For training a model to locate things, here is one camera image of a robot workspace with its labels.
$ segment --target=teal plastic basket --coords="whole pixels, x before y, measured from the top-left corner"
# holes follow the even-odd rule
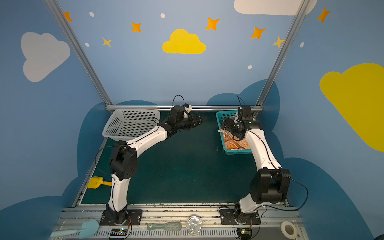
[[[235,116],[236,113],[237,113],[237,111],[220,111],[220,112],[217,112],[216,113],[216,119],[217,119],[218,128],[221,129],[221,124],[224,121],[224,119]],[[252,153],[252,151],[250,149],[244,149],[244,150],[228,150],[228,149],[226,149],[225,144],[224,144],[223,134],[221,132],[219,132],[219,133],[220,133],[221,143],[223,144],[223,149],[225,151],[225,154],[232,155],[232,154]]]

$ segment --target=yellow toy shovel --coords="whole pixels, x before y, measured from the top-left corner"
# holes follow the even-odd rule
[[[87,185],[87,188],[98,188],[101,184],[112,186],[112,182],[104,182],[103,177],[92,177]]]

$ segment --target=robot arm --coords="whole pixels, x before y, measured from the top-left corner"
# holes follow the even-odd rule
[[[131,177],[137,172],[137,158],[156,143],[171,137],[177,130],[189,130],[200,125],[203,122],[201,116],[190,114],[191,110],[189,104],[172,107],[169,117],[159,122],[154,129],[114,150],[114,157],[109,163],[112,170],[111,197],[103,212],[101,224],[125,224],[128,185]]]
[[[262,205],[284,202],[291,174],[288,169],[282,169],[273,156],[263,128],[253,119],[250,107],[239,107],[235,118],[225,119],[221,128],[233,134],[234,139],[245,138],[257,167],[257,173],[250,183],[250,193],[240,199],[239,211],[235,215],[246,219],[246,214],[254,213]]]

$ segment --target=cloth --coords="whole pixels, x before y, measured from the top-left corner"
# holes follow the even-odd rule
[[[240,151],[244,149],[251,149],[245,139],[241,141],[235,141],[232,137],[232,134],[229,131],[220,129],[218,130],[218,132],[221,132],[223,134],[224,145],[227,150]]]

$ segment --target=aluminum frame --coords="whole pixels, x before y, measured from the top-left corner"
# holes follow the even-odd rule
[[[293,43],[293,40],[296,37],[297,32],[300,29],[301,24],[303,23],[304,17],[305,17],[305,11],[308,7],[308,4],[311,0],[303,0],[297,10],[297,13],[292,21],[292,24],[288,30],[288,33],[285,37],[285,42],[283,46],[281,47],[279,54],[277,55],[277,58],[275,60],[275,63],[273,64],[272,70],[269,73],[269,76],[264,84],[264,87],[257,99],[256,106],[262,106],[265,98],[269,92],[269,90],[272,87],[273,82],[275,81],[275,78],[284,62],[284,59]]]
[[[81,63],[83,64],[93,84],[95,85],[96,89],[99,91],[99,94],[101,95],[103,101],[107,105],[112,105],[113,103],[111,99],[109,98],[103,84],[101,83],[99,77],[96,74],[96,71],[92,67],[91,62],[89,61],[89,59],[87,58],[87,55],[85,54],[83,48],[81,47],[81,44],[77,39],[73,29],[71,28],[71,25],[68,23],[67,19],[63,15],[63,11],[59,3],[57,2],[57,0],[45,0],[45,2],[48,5],[49,9],[51,10],[53,16],[55,17],[57,23],[59,23],[59,26],[63,30],[68,41],[71,43],[73,50],[76,52],[77,56],[79,57]]]
[[[226,205],[230,208],[234,207],[232,203],[197,203],[197,204],[129,204],[128,209],[142,209],[143,213],[141,216],[141,223],[139,226],[133,226],[133,231],[141,232],[141,234],[132,235],[130,238],[200,238],[200,237],[233,237],[228,234],[217,234],[222,231],[231,231],[236,232],[235,229],[237,227],[247,228],[250,225],[221,225],[220,221],[220,213],[218,211],[219,207]],[[285,207],[283,205],[274,204],[274,206],[292,210],[293,207]],[[81,225],[84,221],[87,220],[96,220],[100,221],[101,214],[105,210],[105,206],[93,206],[93,207],[85,207],[78,206],[75,208],[67,208],[64,209],[61,213],[60,218],[54,228],[54,230],[66,230],[66,229],[74,229],[81,228]],[[202,231],[216,231],[215,234],[207,234],[206,236],[190,236],[190,235],[181,235],[177,232],[175,233],[166,233],[164,231],[164,235],[160,234],[154,236],[147,232],[146,224],[148,223],[157,223],[164,224],[167,222],[181,222],[182,231],[185,230],[186,222],[188,218],[192,215],[197,215],[201,218],[203,222]],[[306,234],[303,222],[300,218],[300,215],[297,211],[284,212],[277,211],[276,209],[268,208],[263,218],[261,219],[261,228],[266,227],[275,227],[279,228],[280,224],[283,221],[292,222],[299,236],[296,238],[298,240],[308,240],[308,235]],[[127,226],[100,226],[99,232],[95,234],[95,236],[90,239],[109,239],[109,232],[112,228],[127,228]],[[114,237],[119,239],[124,239],[125,236]],[[70,235],[66,237],[62,237],[60,239],[78,239],[77,235]]]
[[[107,140],[108,138],[105,137],[103,139],[103,142],[101,143],[100,145],[100,148],[99,148],[99,151],[105,147],[105,144],[107,143]],[[83,184],[81,185],[80,189],[79,189],[79,192],[77,193],[77,196],[75,198],[75,200],[73,201],[72,203],[72,207],[75,207],[79,204],[81,204],[81,201],[84,197],[84,194],[85,194],[85,191],[87,191],[87,183],[89,182],[89,180],[91,179],[92,175],[93,175],[93,172],[95,172],[95,169],[96,169],[96,165],[97,163],[99,162],[99,159],[100,159],[100,156],[102,155],[103,151],[100,151],[97,155],[96,155],[96,159],[94,161],[92,161],[92,164],[87,172],[87,175],[85,176],[84,178],[84,181],[83,181]]]
[[[171,105],[107,105],[109,111],[116,109],[151,109],[158,111],[170,111]],[[238,106],[192,106],[192,111],[230,111],[237,110]],[[263,106],[251,106],[252,111],[262,111]]]

